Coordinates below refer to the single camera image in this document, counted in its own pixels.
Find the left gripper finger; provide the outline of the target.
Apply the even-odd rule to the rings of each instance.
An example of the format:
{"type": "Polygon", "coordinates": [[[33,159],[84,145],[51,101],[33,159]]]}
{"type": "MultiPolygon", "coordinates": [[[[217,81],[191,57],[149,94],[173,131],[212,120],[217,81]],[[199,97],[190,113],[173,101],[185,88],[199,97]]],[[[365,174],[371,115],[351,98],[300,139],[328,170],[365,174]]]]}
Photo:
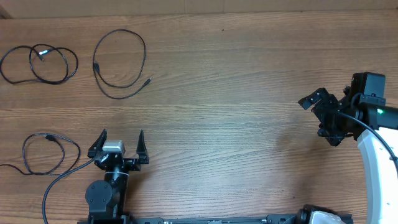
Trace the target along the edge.
{"type": "Polygon", "coordinates": [[[87,156],[89,158],[94,158],[97,155],[98,151],[102,150],[104,142],[107,139],[107,133],[107,130],[103,129],[98,139],[91,145],[87,153],[87,156]]]}
{"type": "Polygon", "coordinates": [[[140,164],[149,164],[149,155],[144,141],[143,130],[140,131],[136,154],[138,155],[138,160],[140,164]]]}

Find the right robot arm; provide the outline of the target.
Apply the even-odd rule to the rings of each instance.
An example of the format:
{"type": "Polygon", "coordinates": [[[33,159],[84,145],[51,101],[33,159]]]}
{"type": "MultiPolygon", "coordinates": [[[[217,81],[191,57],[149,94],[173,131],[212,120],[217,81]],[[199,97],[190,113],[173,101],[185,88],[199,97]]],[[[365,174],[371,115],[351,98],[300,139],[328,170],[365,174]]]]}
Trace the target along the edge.
{"type": "Polygon", "coordinates": [[[319,88],[300,99],[320,125],[318,135],[331,146],[353,138],[363,160],[367,191],[367,223],[397,223],[397,108],[386,106],[385,75],[363,72],[337,100],[319,88]]]}

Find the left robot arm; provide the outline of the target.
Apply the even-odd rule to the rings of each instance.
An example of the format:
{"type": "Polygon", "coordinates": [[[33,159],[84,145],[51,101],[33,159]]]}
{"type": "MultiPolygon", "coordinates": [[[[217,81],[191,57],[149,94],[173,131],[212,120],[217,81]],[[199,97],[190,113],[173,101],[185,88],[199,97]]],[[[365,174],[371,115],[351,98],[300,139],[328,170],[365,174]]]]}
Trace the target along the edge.
{"type": "Polygon", "coordinates": [[[85,199],[89,206],[87,223],[135,223],[131,214],[124,211],[129,173],[140,171],[149,163],[149,155],[141,131],[136,158],[125,158],[122,140],[108,140],[107,130],[88,150],[88,157],[104,171],[104,179],[92,182],[86,189],[85,199]]]}

